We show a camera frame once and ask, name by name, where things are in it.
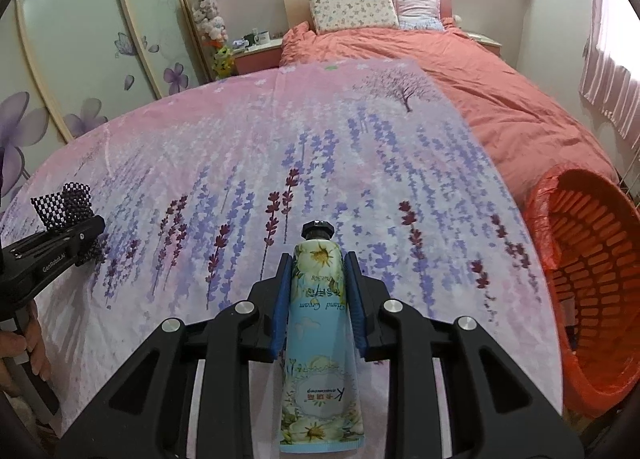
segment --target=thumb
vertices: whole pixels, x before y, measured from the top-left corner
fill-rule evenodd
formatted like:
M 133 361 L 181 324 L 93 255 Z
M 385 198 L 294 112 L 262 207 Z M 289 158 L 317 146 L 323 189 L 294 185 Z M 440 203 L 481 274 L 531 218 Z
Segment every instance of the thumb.
M 9 331 L 0 331 L 0 358 L 13 358 L 27 348 L 27 340 Z

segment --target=triangular cutout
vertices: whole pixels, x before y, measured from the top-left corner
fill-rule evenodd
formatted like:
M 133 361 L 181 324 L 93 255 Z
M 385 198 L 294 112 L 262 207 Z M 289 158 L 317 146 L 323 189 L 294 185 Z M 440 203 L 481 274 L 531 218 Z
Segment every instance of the triangular cutout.
M 485 347 L 480 350 L 480 360 L 489 382 L 491 397 L 494 400 L 497 413 L 513 412 L 523 409 L 531 403 L 529 394 L 490 349 Z
M 110 408 L 135 415 L 142 413 L 159 357 L 159 351 L 153 350 L 142 360 L 109 400 Z

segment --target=nightstand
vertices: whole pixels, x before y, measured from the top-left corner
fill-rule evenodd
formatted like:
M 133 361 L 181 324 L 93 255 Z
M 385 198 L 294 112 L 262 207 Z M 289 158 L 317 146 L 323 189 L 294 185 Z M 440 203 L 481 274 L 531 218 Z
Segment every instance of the nightstand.
M 480 33 L 471 33 L 465 32 L 469 38 L 475 40 L 481 46 L 484 46 L 493 54 L 500 56 L 500 49 L 502 49 L 502 44 L 500 42 L 496 42 L 494 39 L 489 38 L 488 36 L 481 35 Z
M 267 44 L 251 46 L 246 51 L 234 55 L 238 74 L 254 73 L 280 65 L 282 39 L 274 38 Z

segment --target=curtain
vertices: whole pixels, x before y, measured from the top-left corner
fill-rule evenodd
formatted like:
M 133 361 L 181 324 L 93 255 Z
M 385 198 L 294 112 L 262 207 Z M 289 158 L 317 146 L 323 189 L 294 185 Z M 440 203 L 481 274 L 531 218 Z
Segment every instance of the curtain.
M 580 93 L 633 147 L 640 141 L 640 19 L 628 0 L 592 0 Z

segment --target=black and white checkered strip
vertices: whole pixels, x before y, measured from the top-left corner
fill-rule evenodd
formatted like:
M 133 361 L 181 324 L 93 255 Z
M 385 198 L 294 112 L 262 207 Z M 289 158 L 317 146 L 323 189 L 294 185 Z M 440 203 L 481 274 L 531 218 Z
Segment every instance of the black and white checkered strip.
M 63 232 L 94 216 L 91 210 L 90 188 L 81 183 L 66 183 L 62 192 L 31 198 L 38 217 L 42 220 L 47 232 Z M 84 264 L 101 255 L 101 250 L 94 244 L 78 255 L 76 265 Z

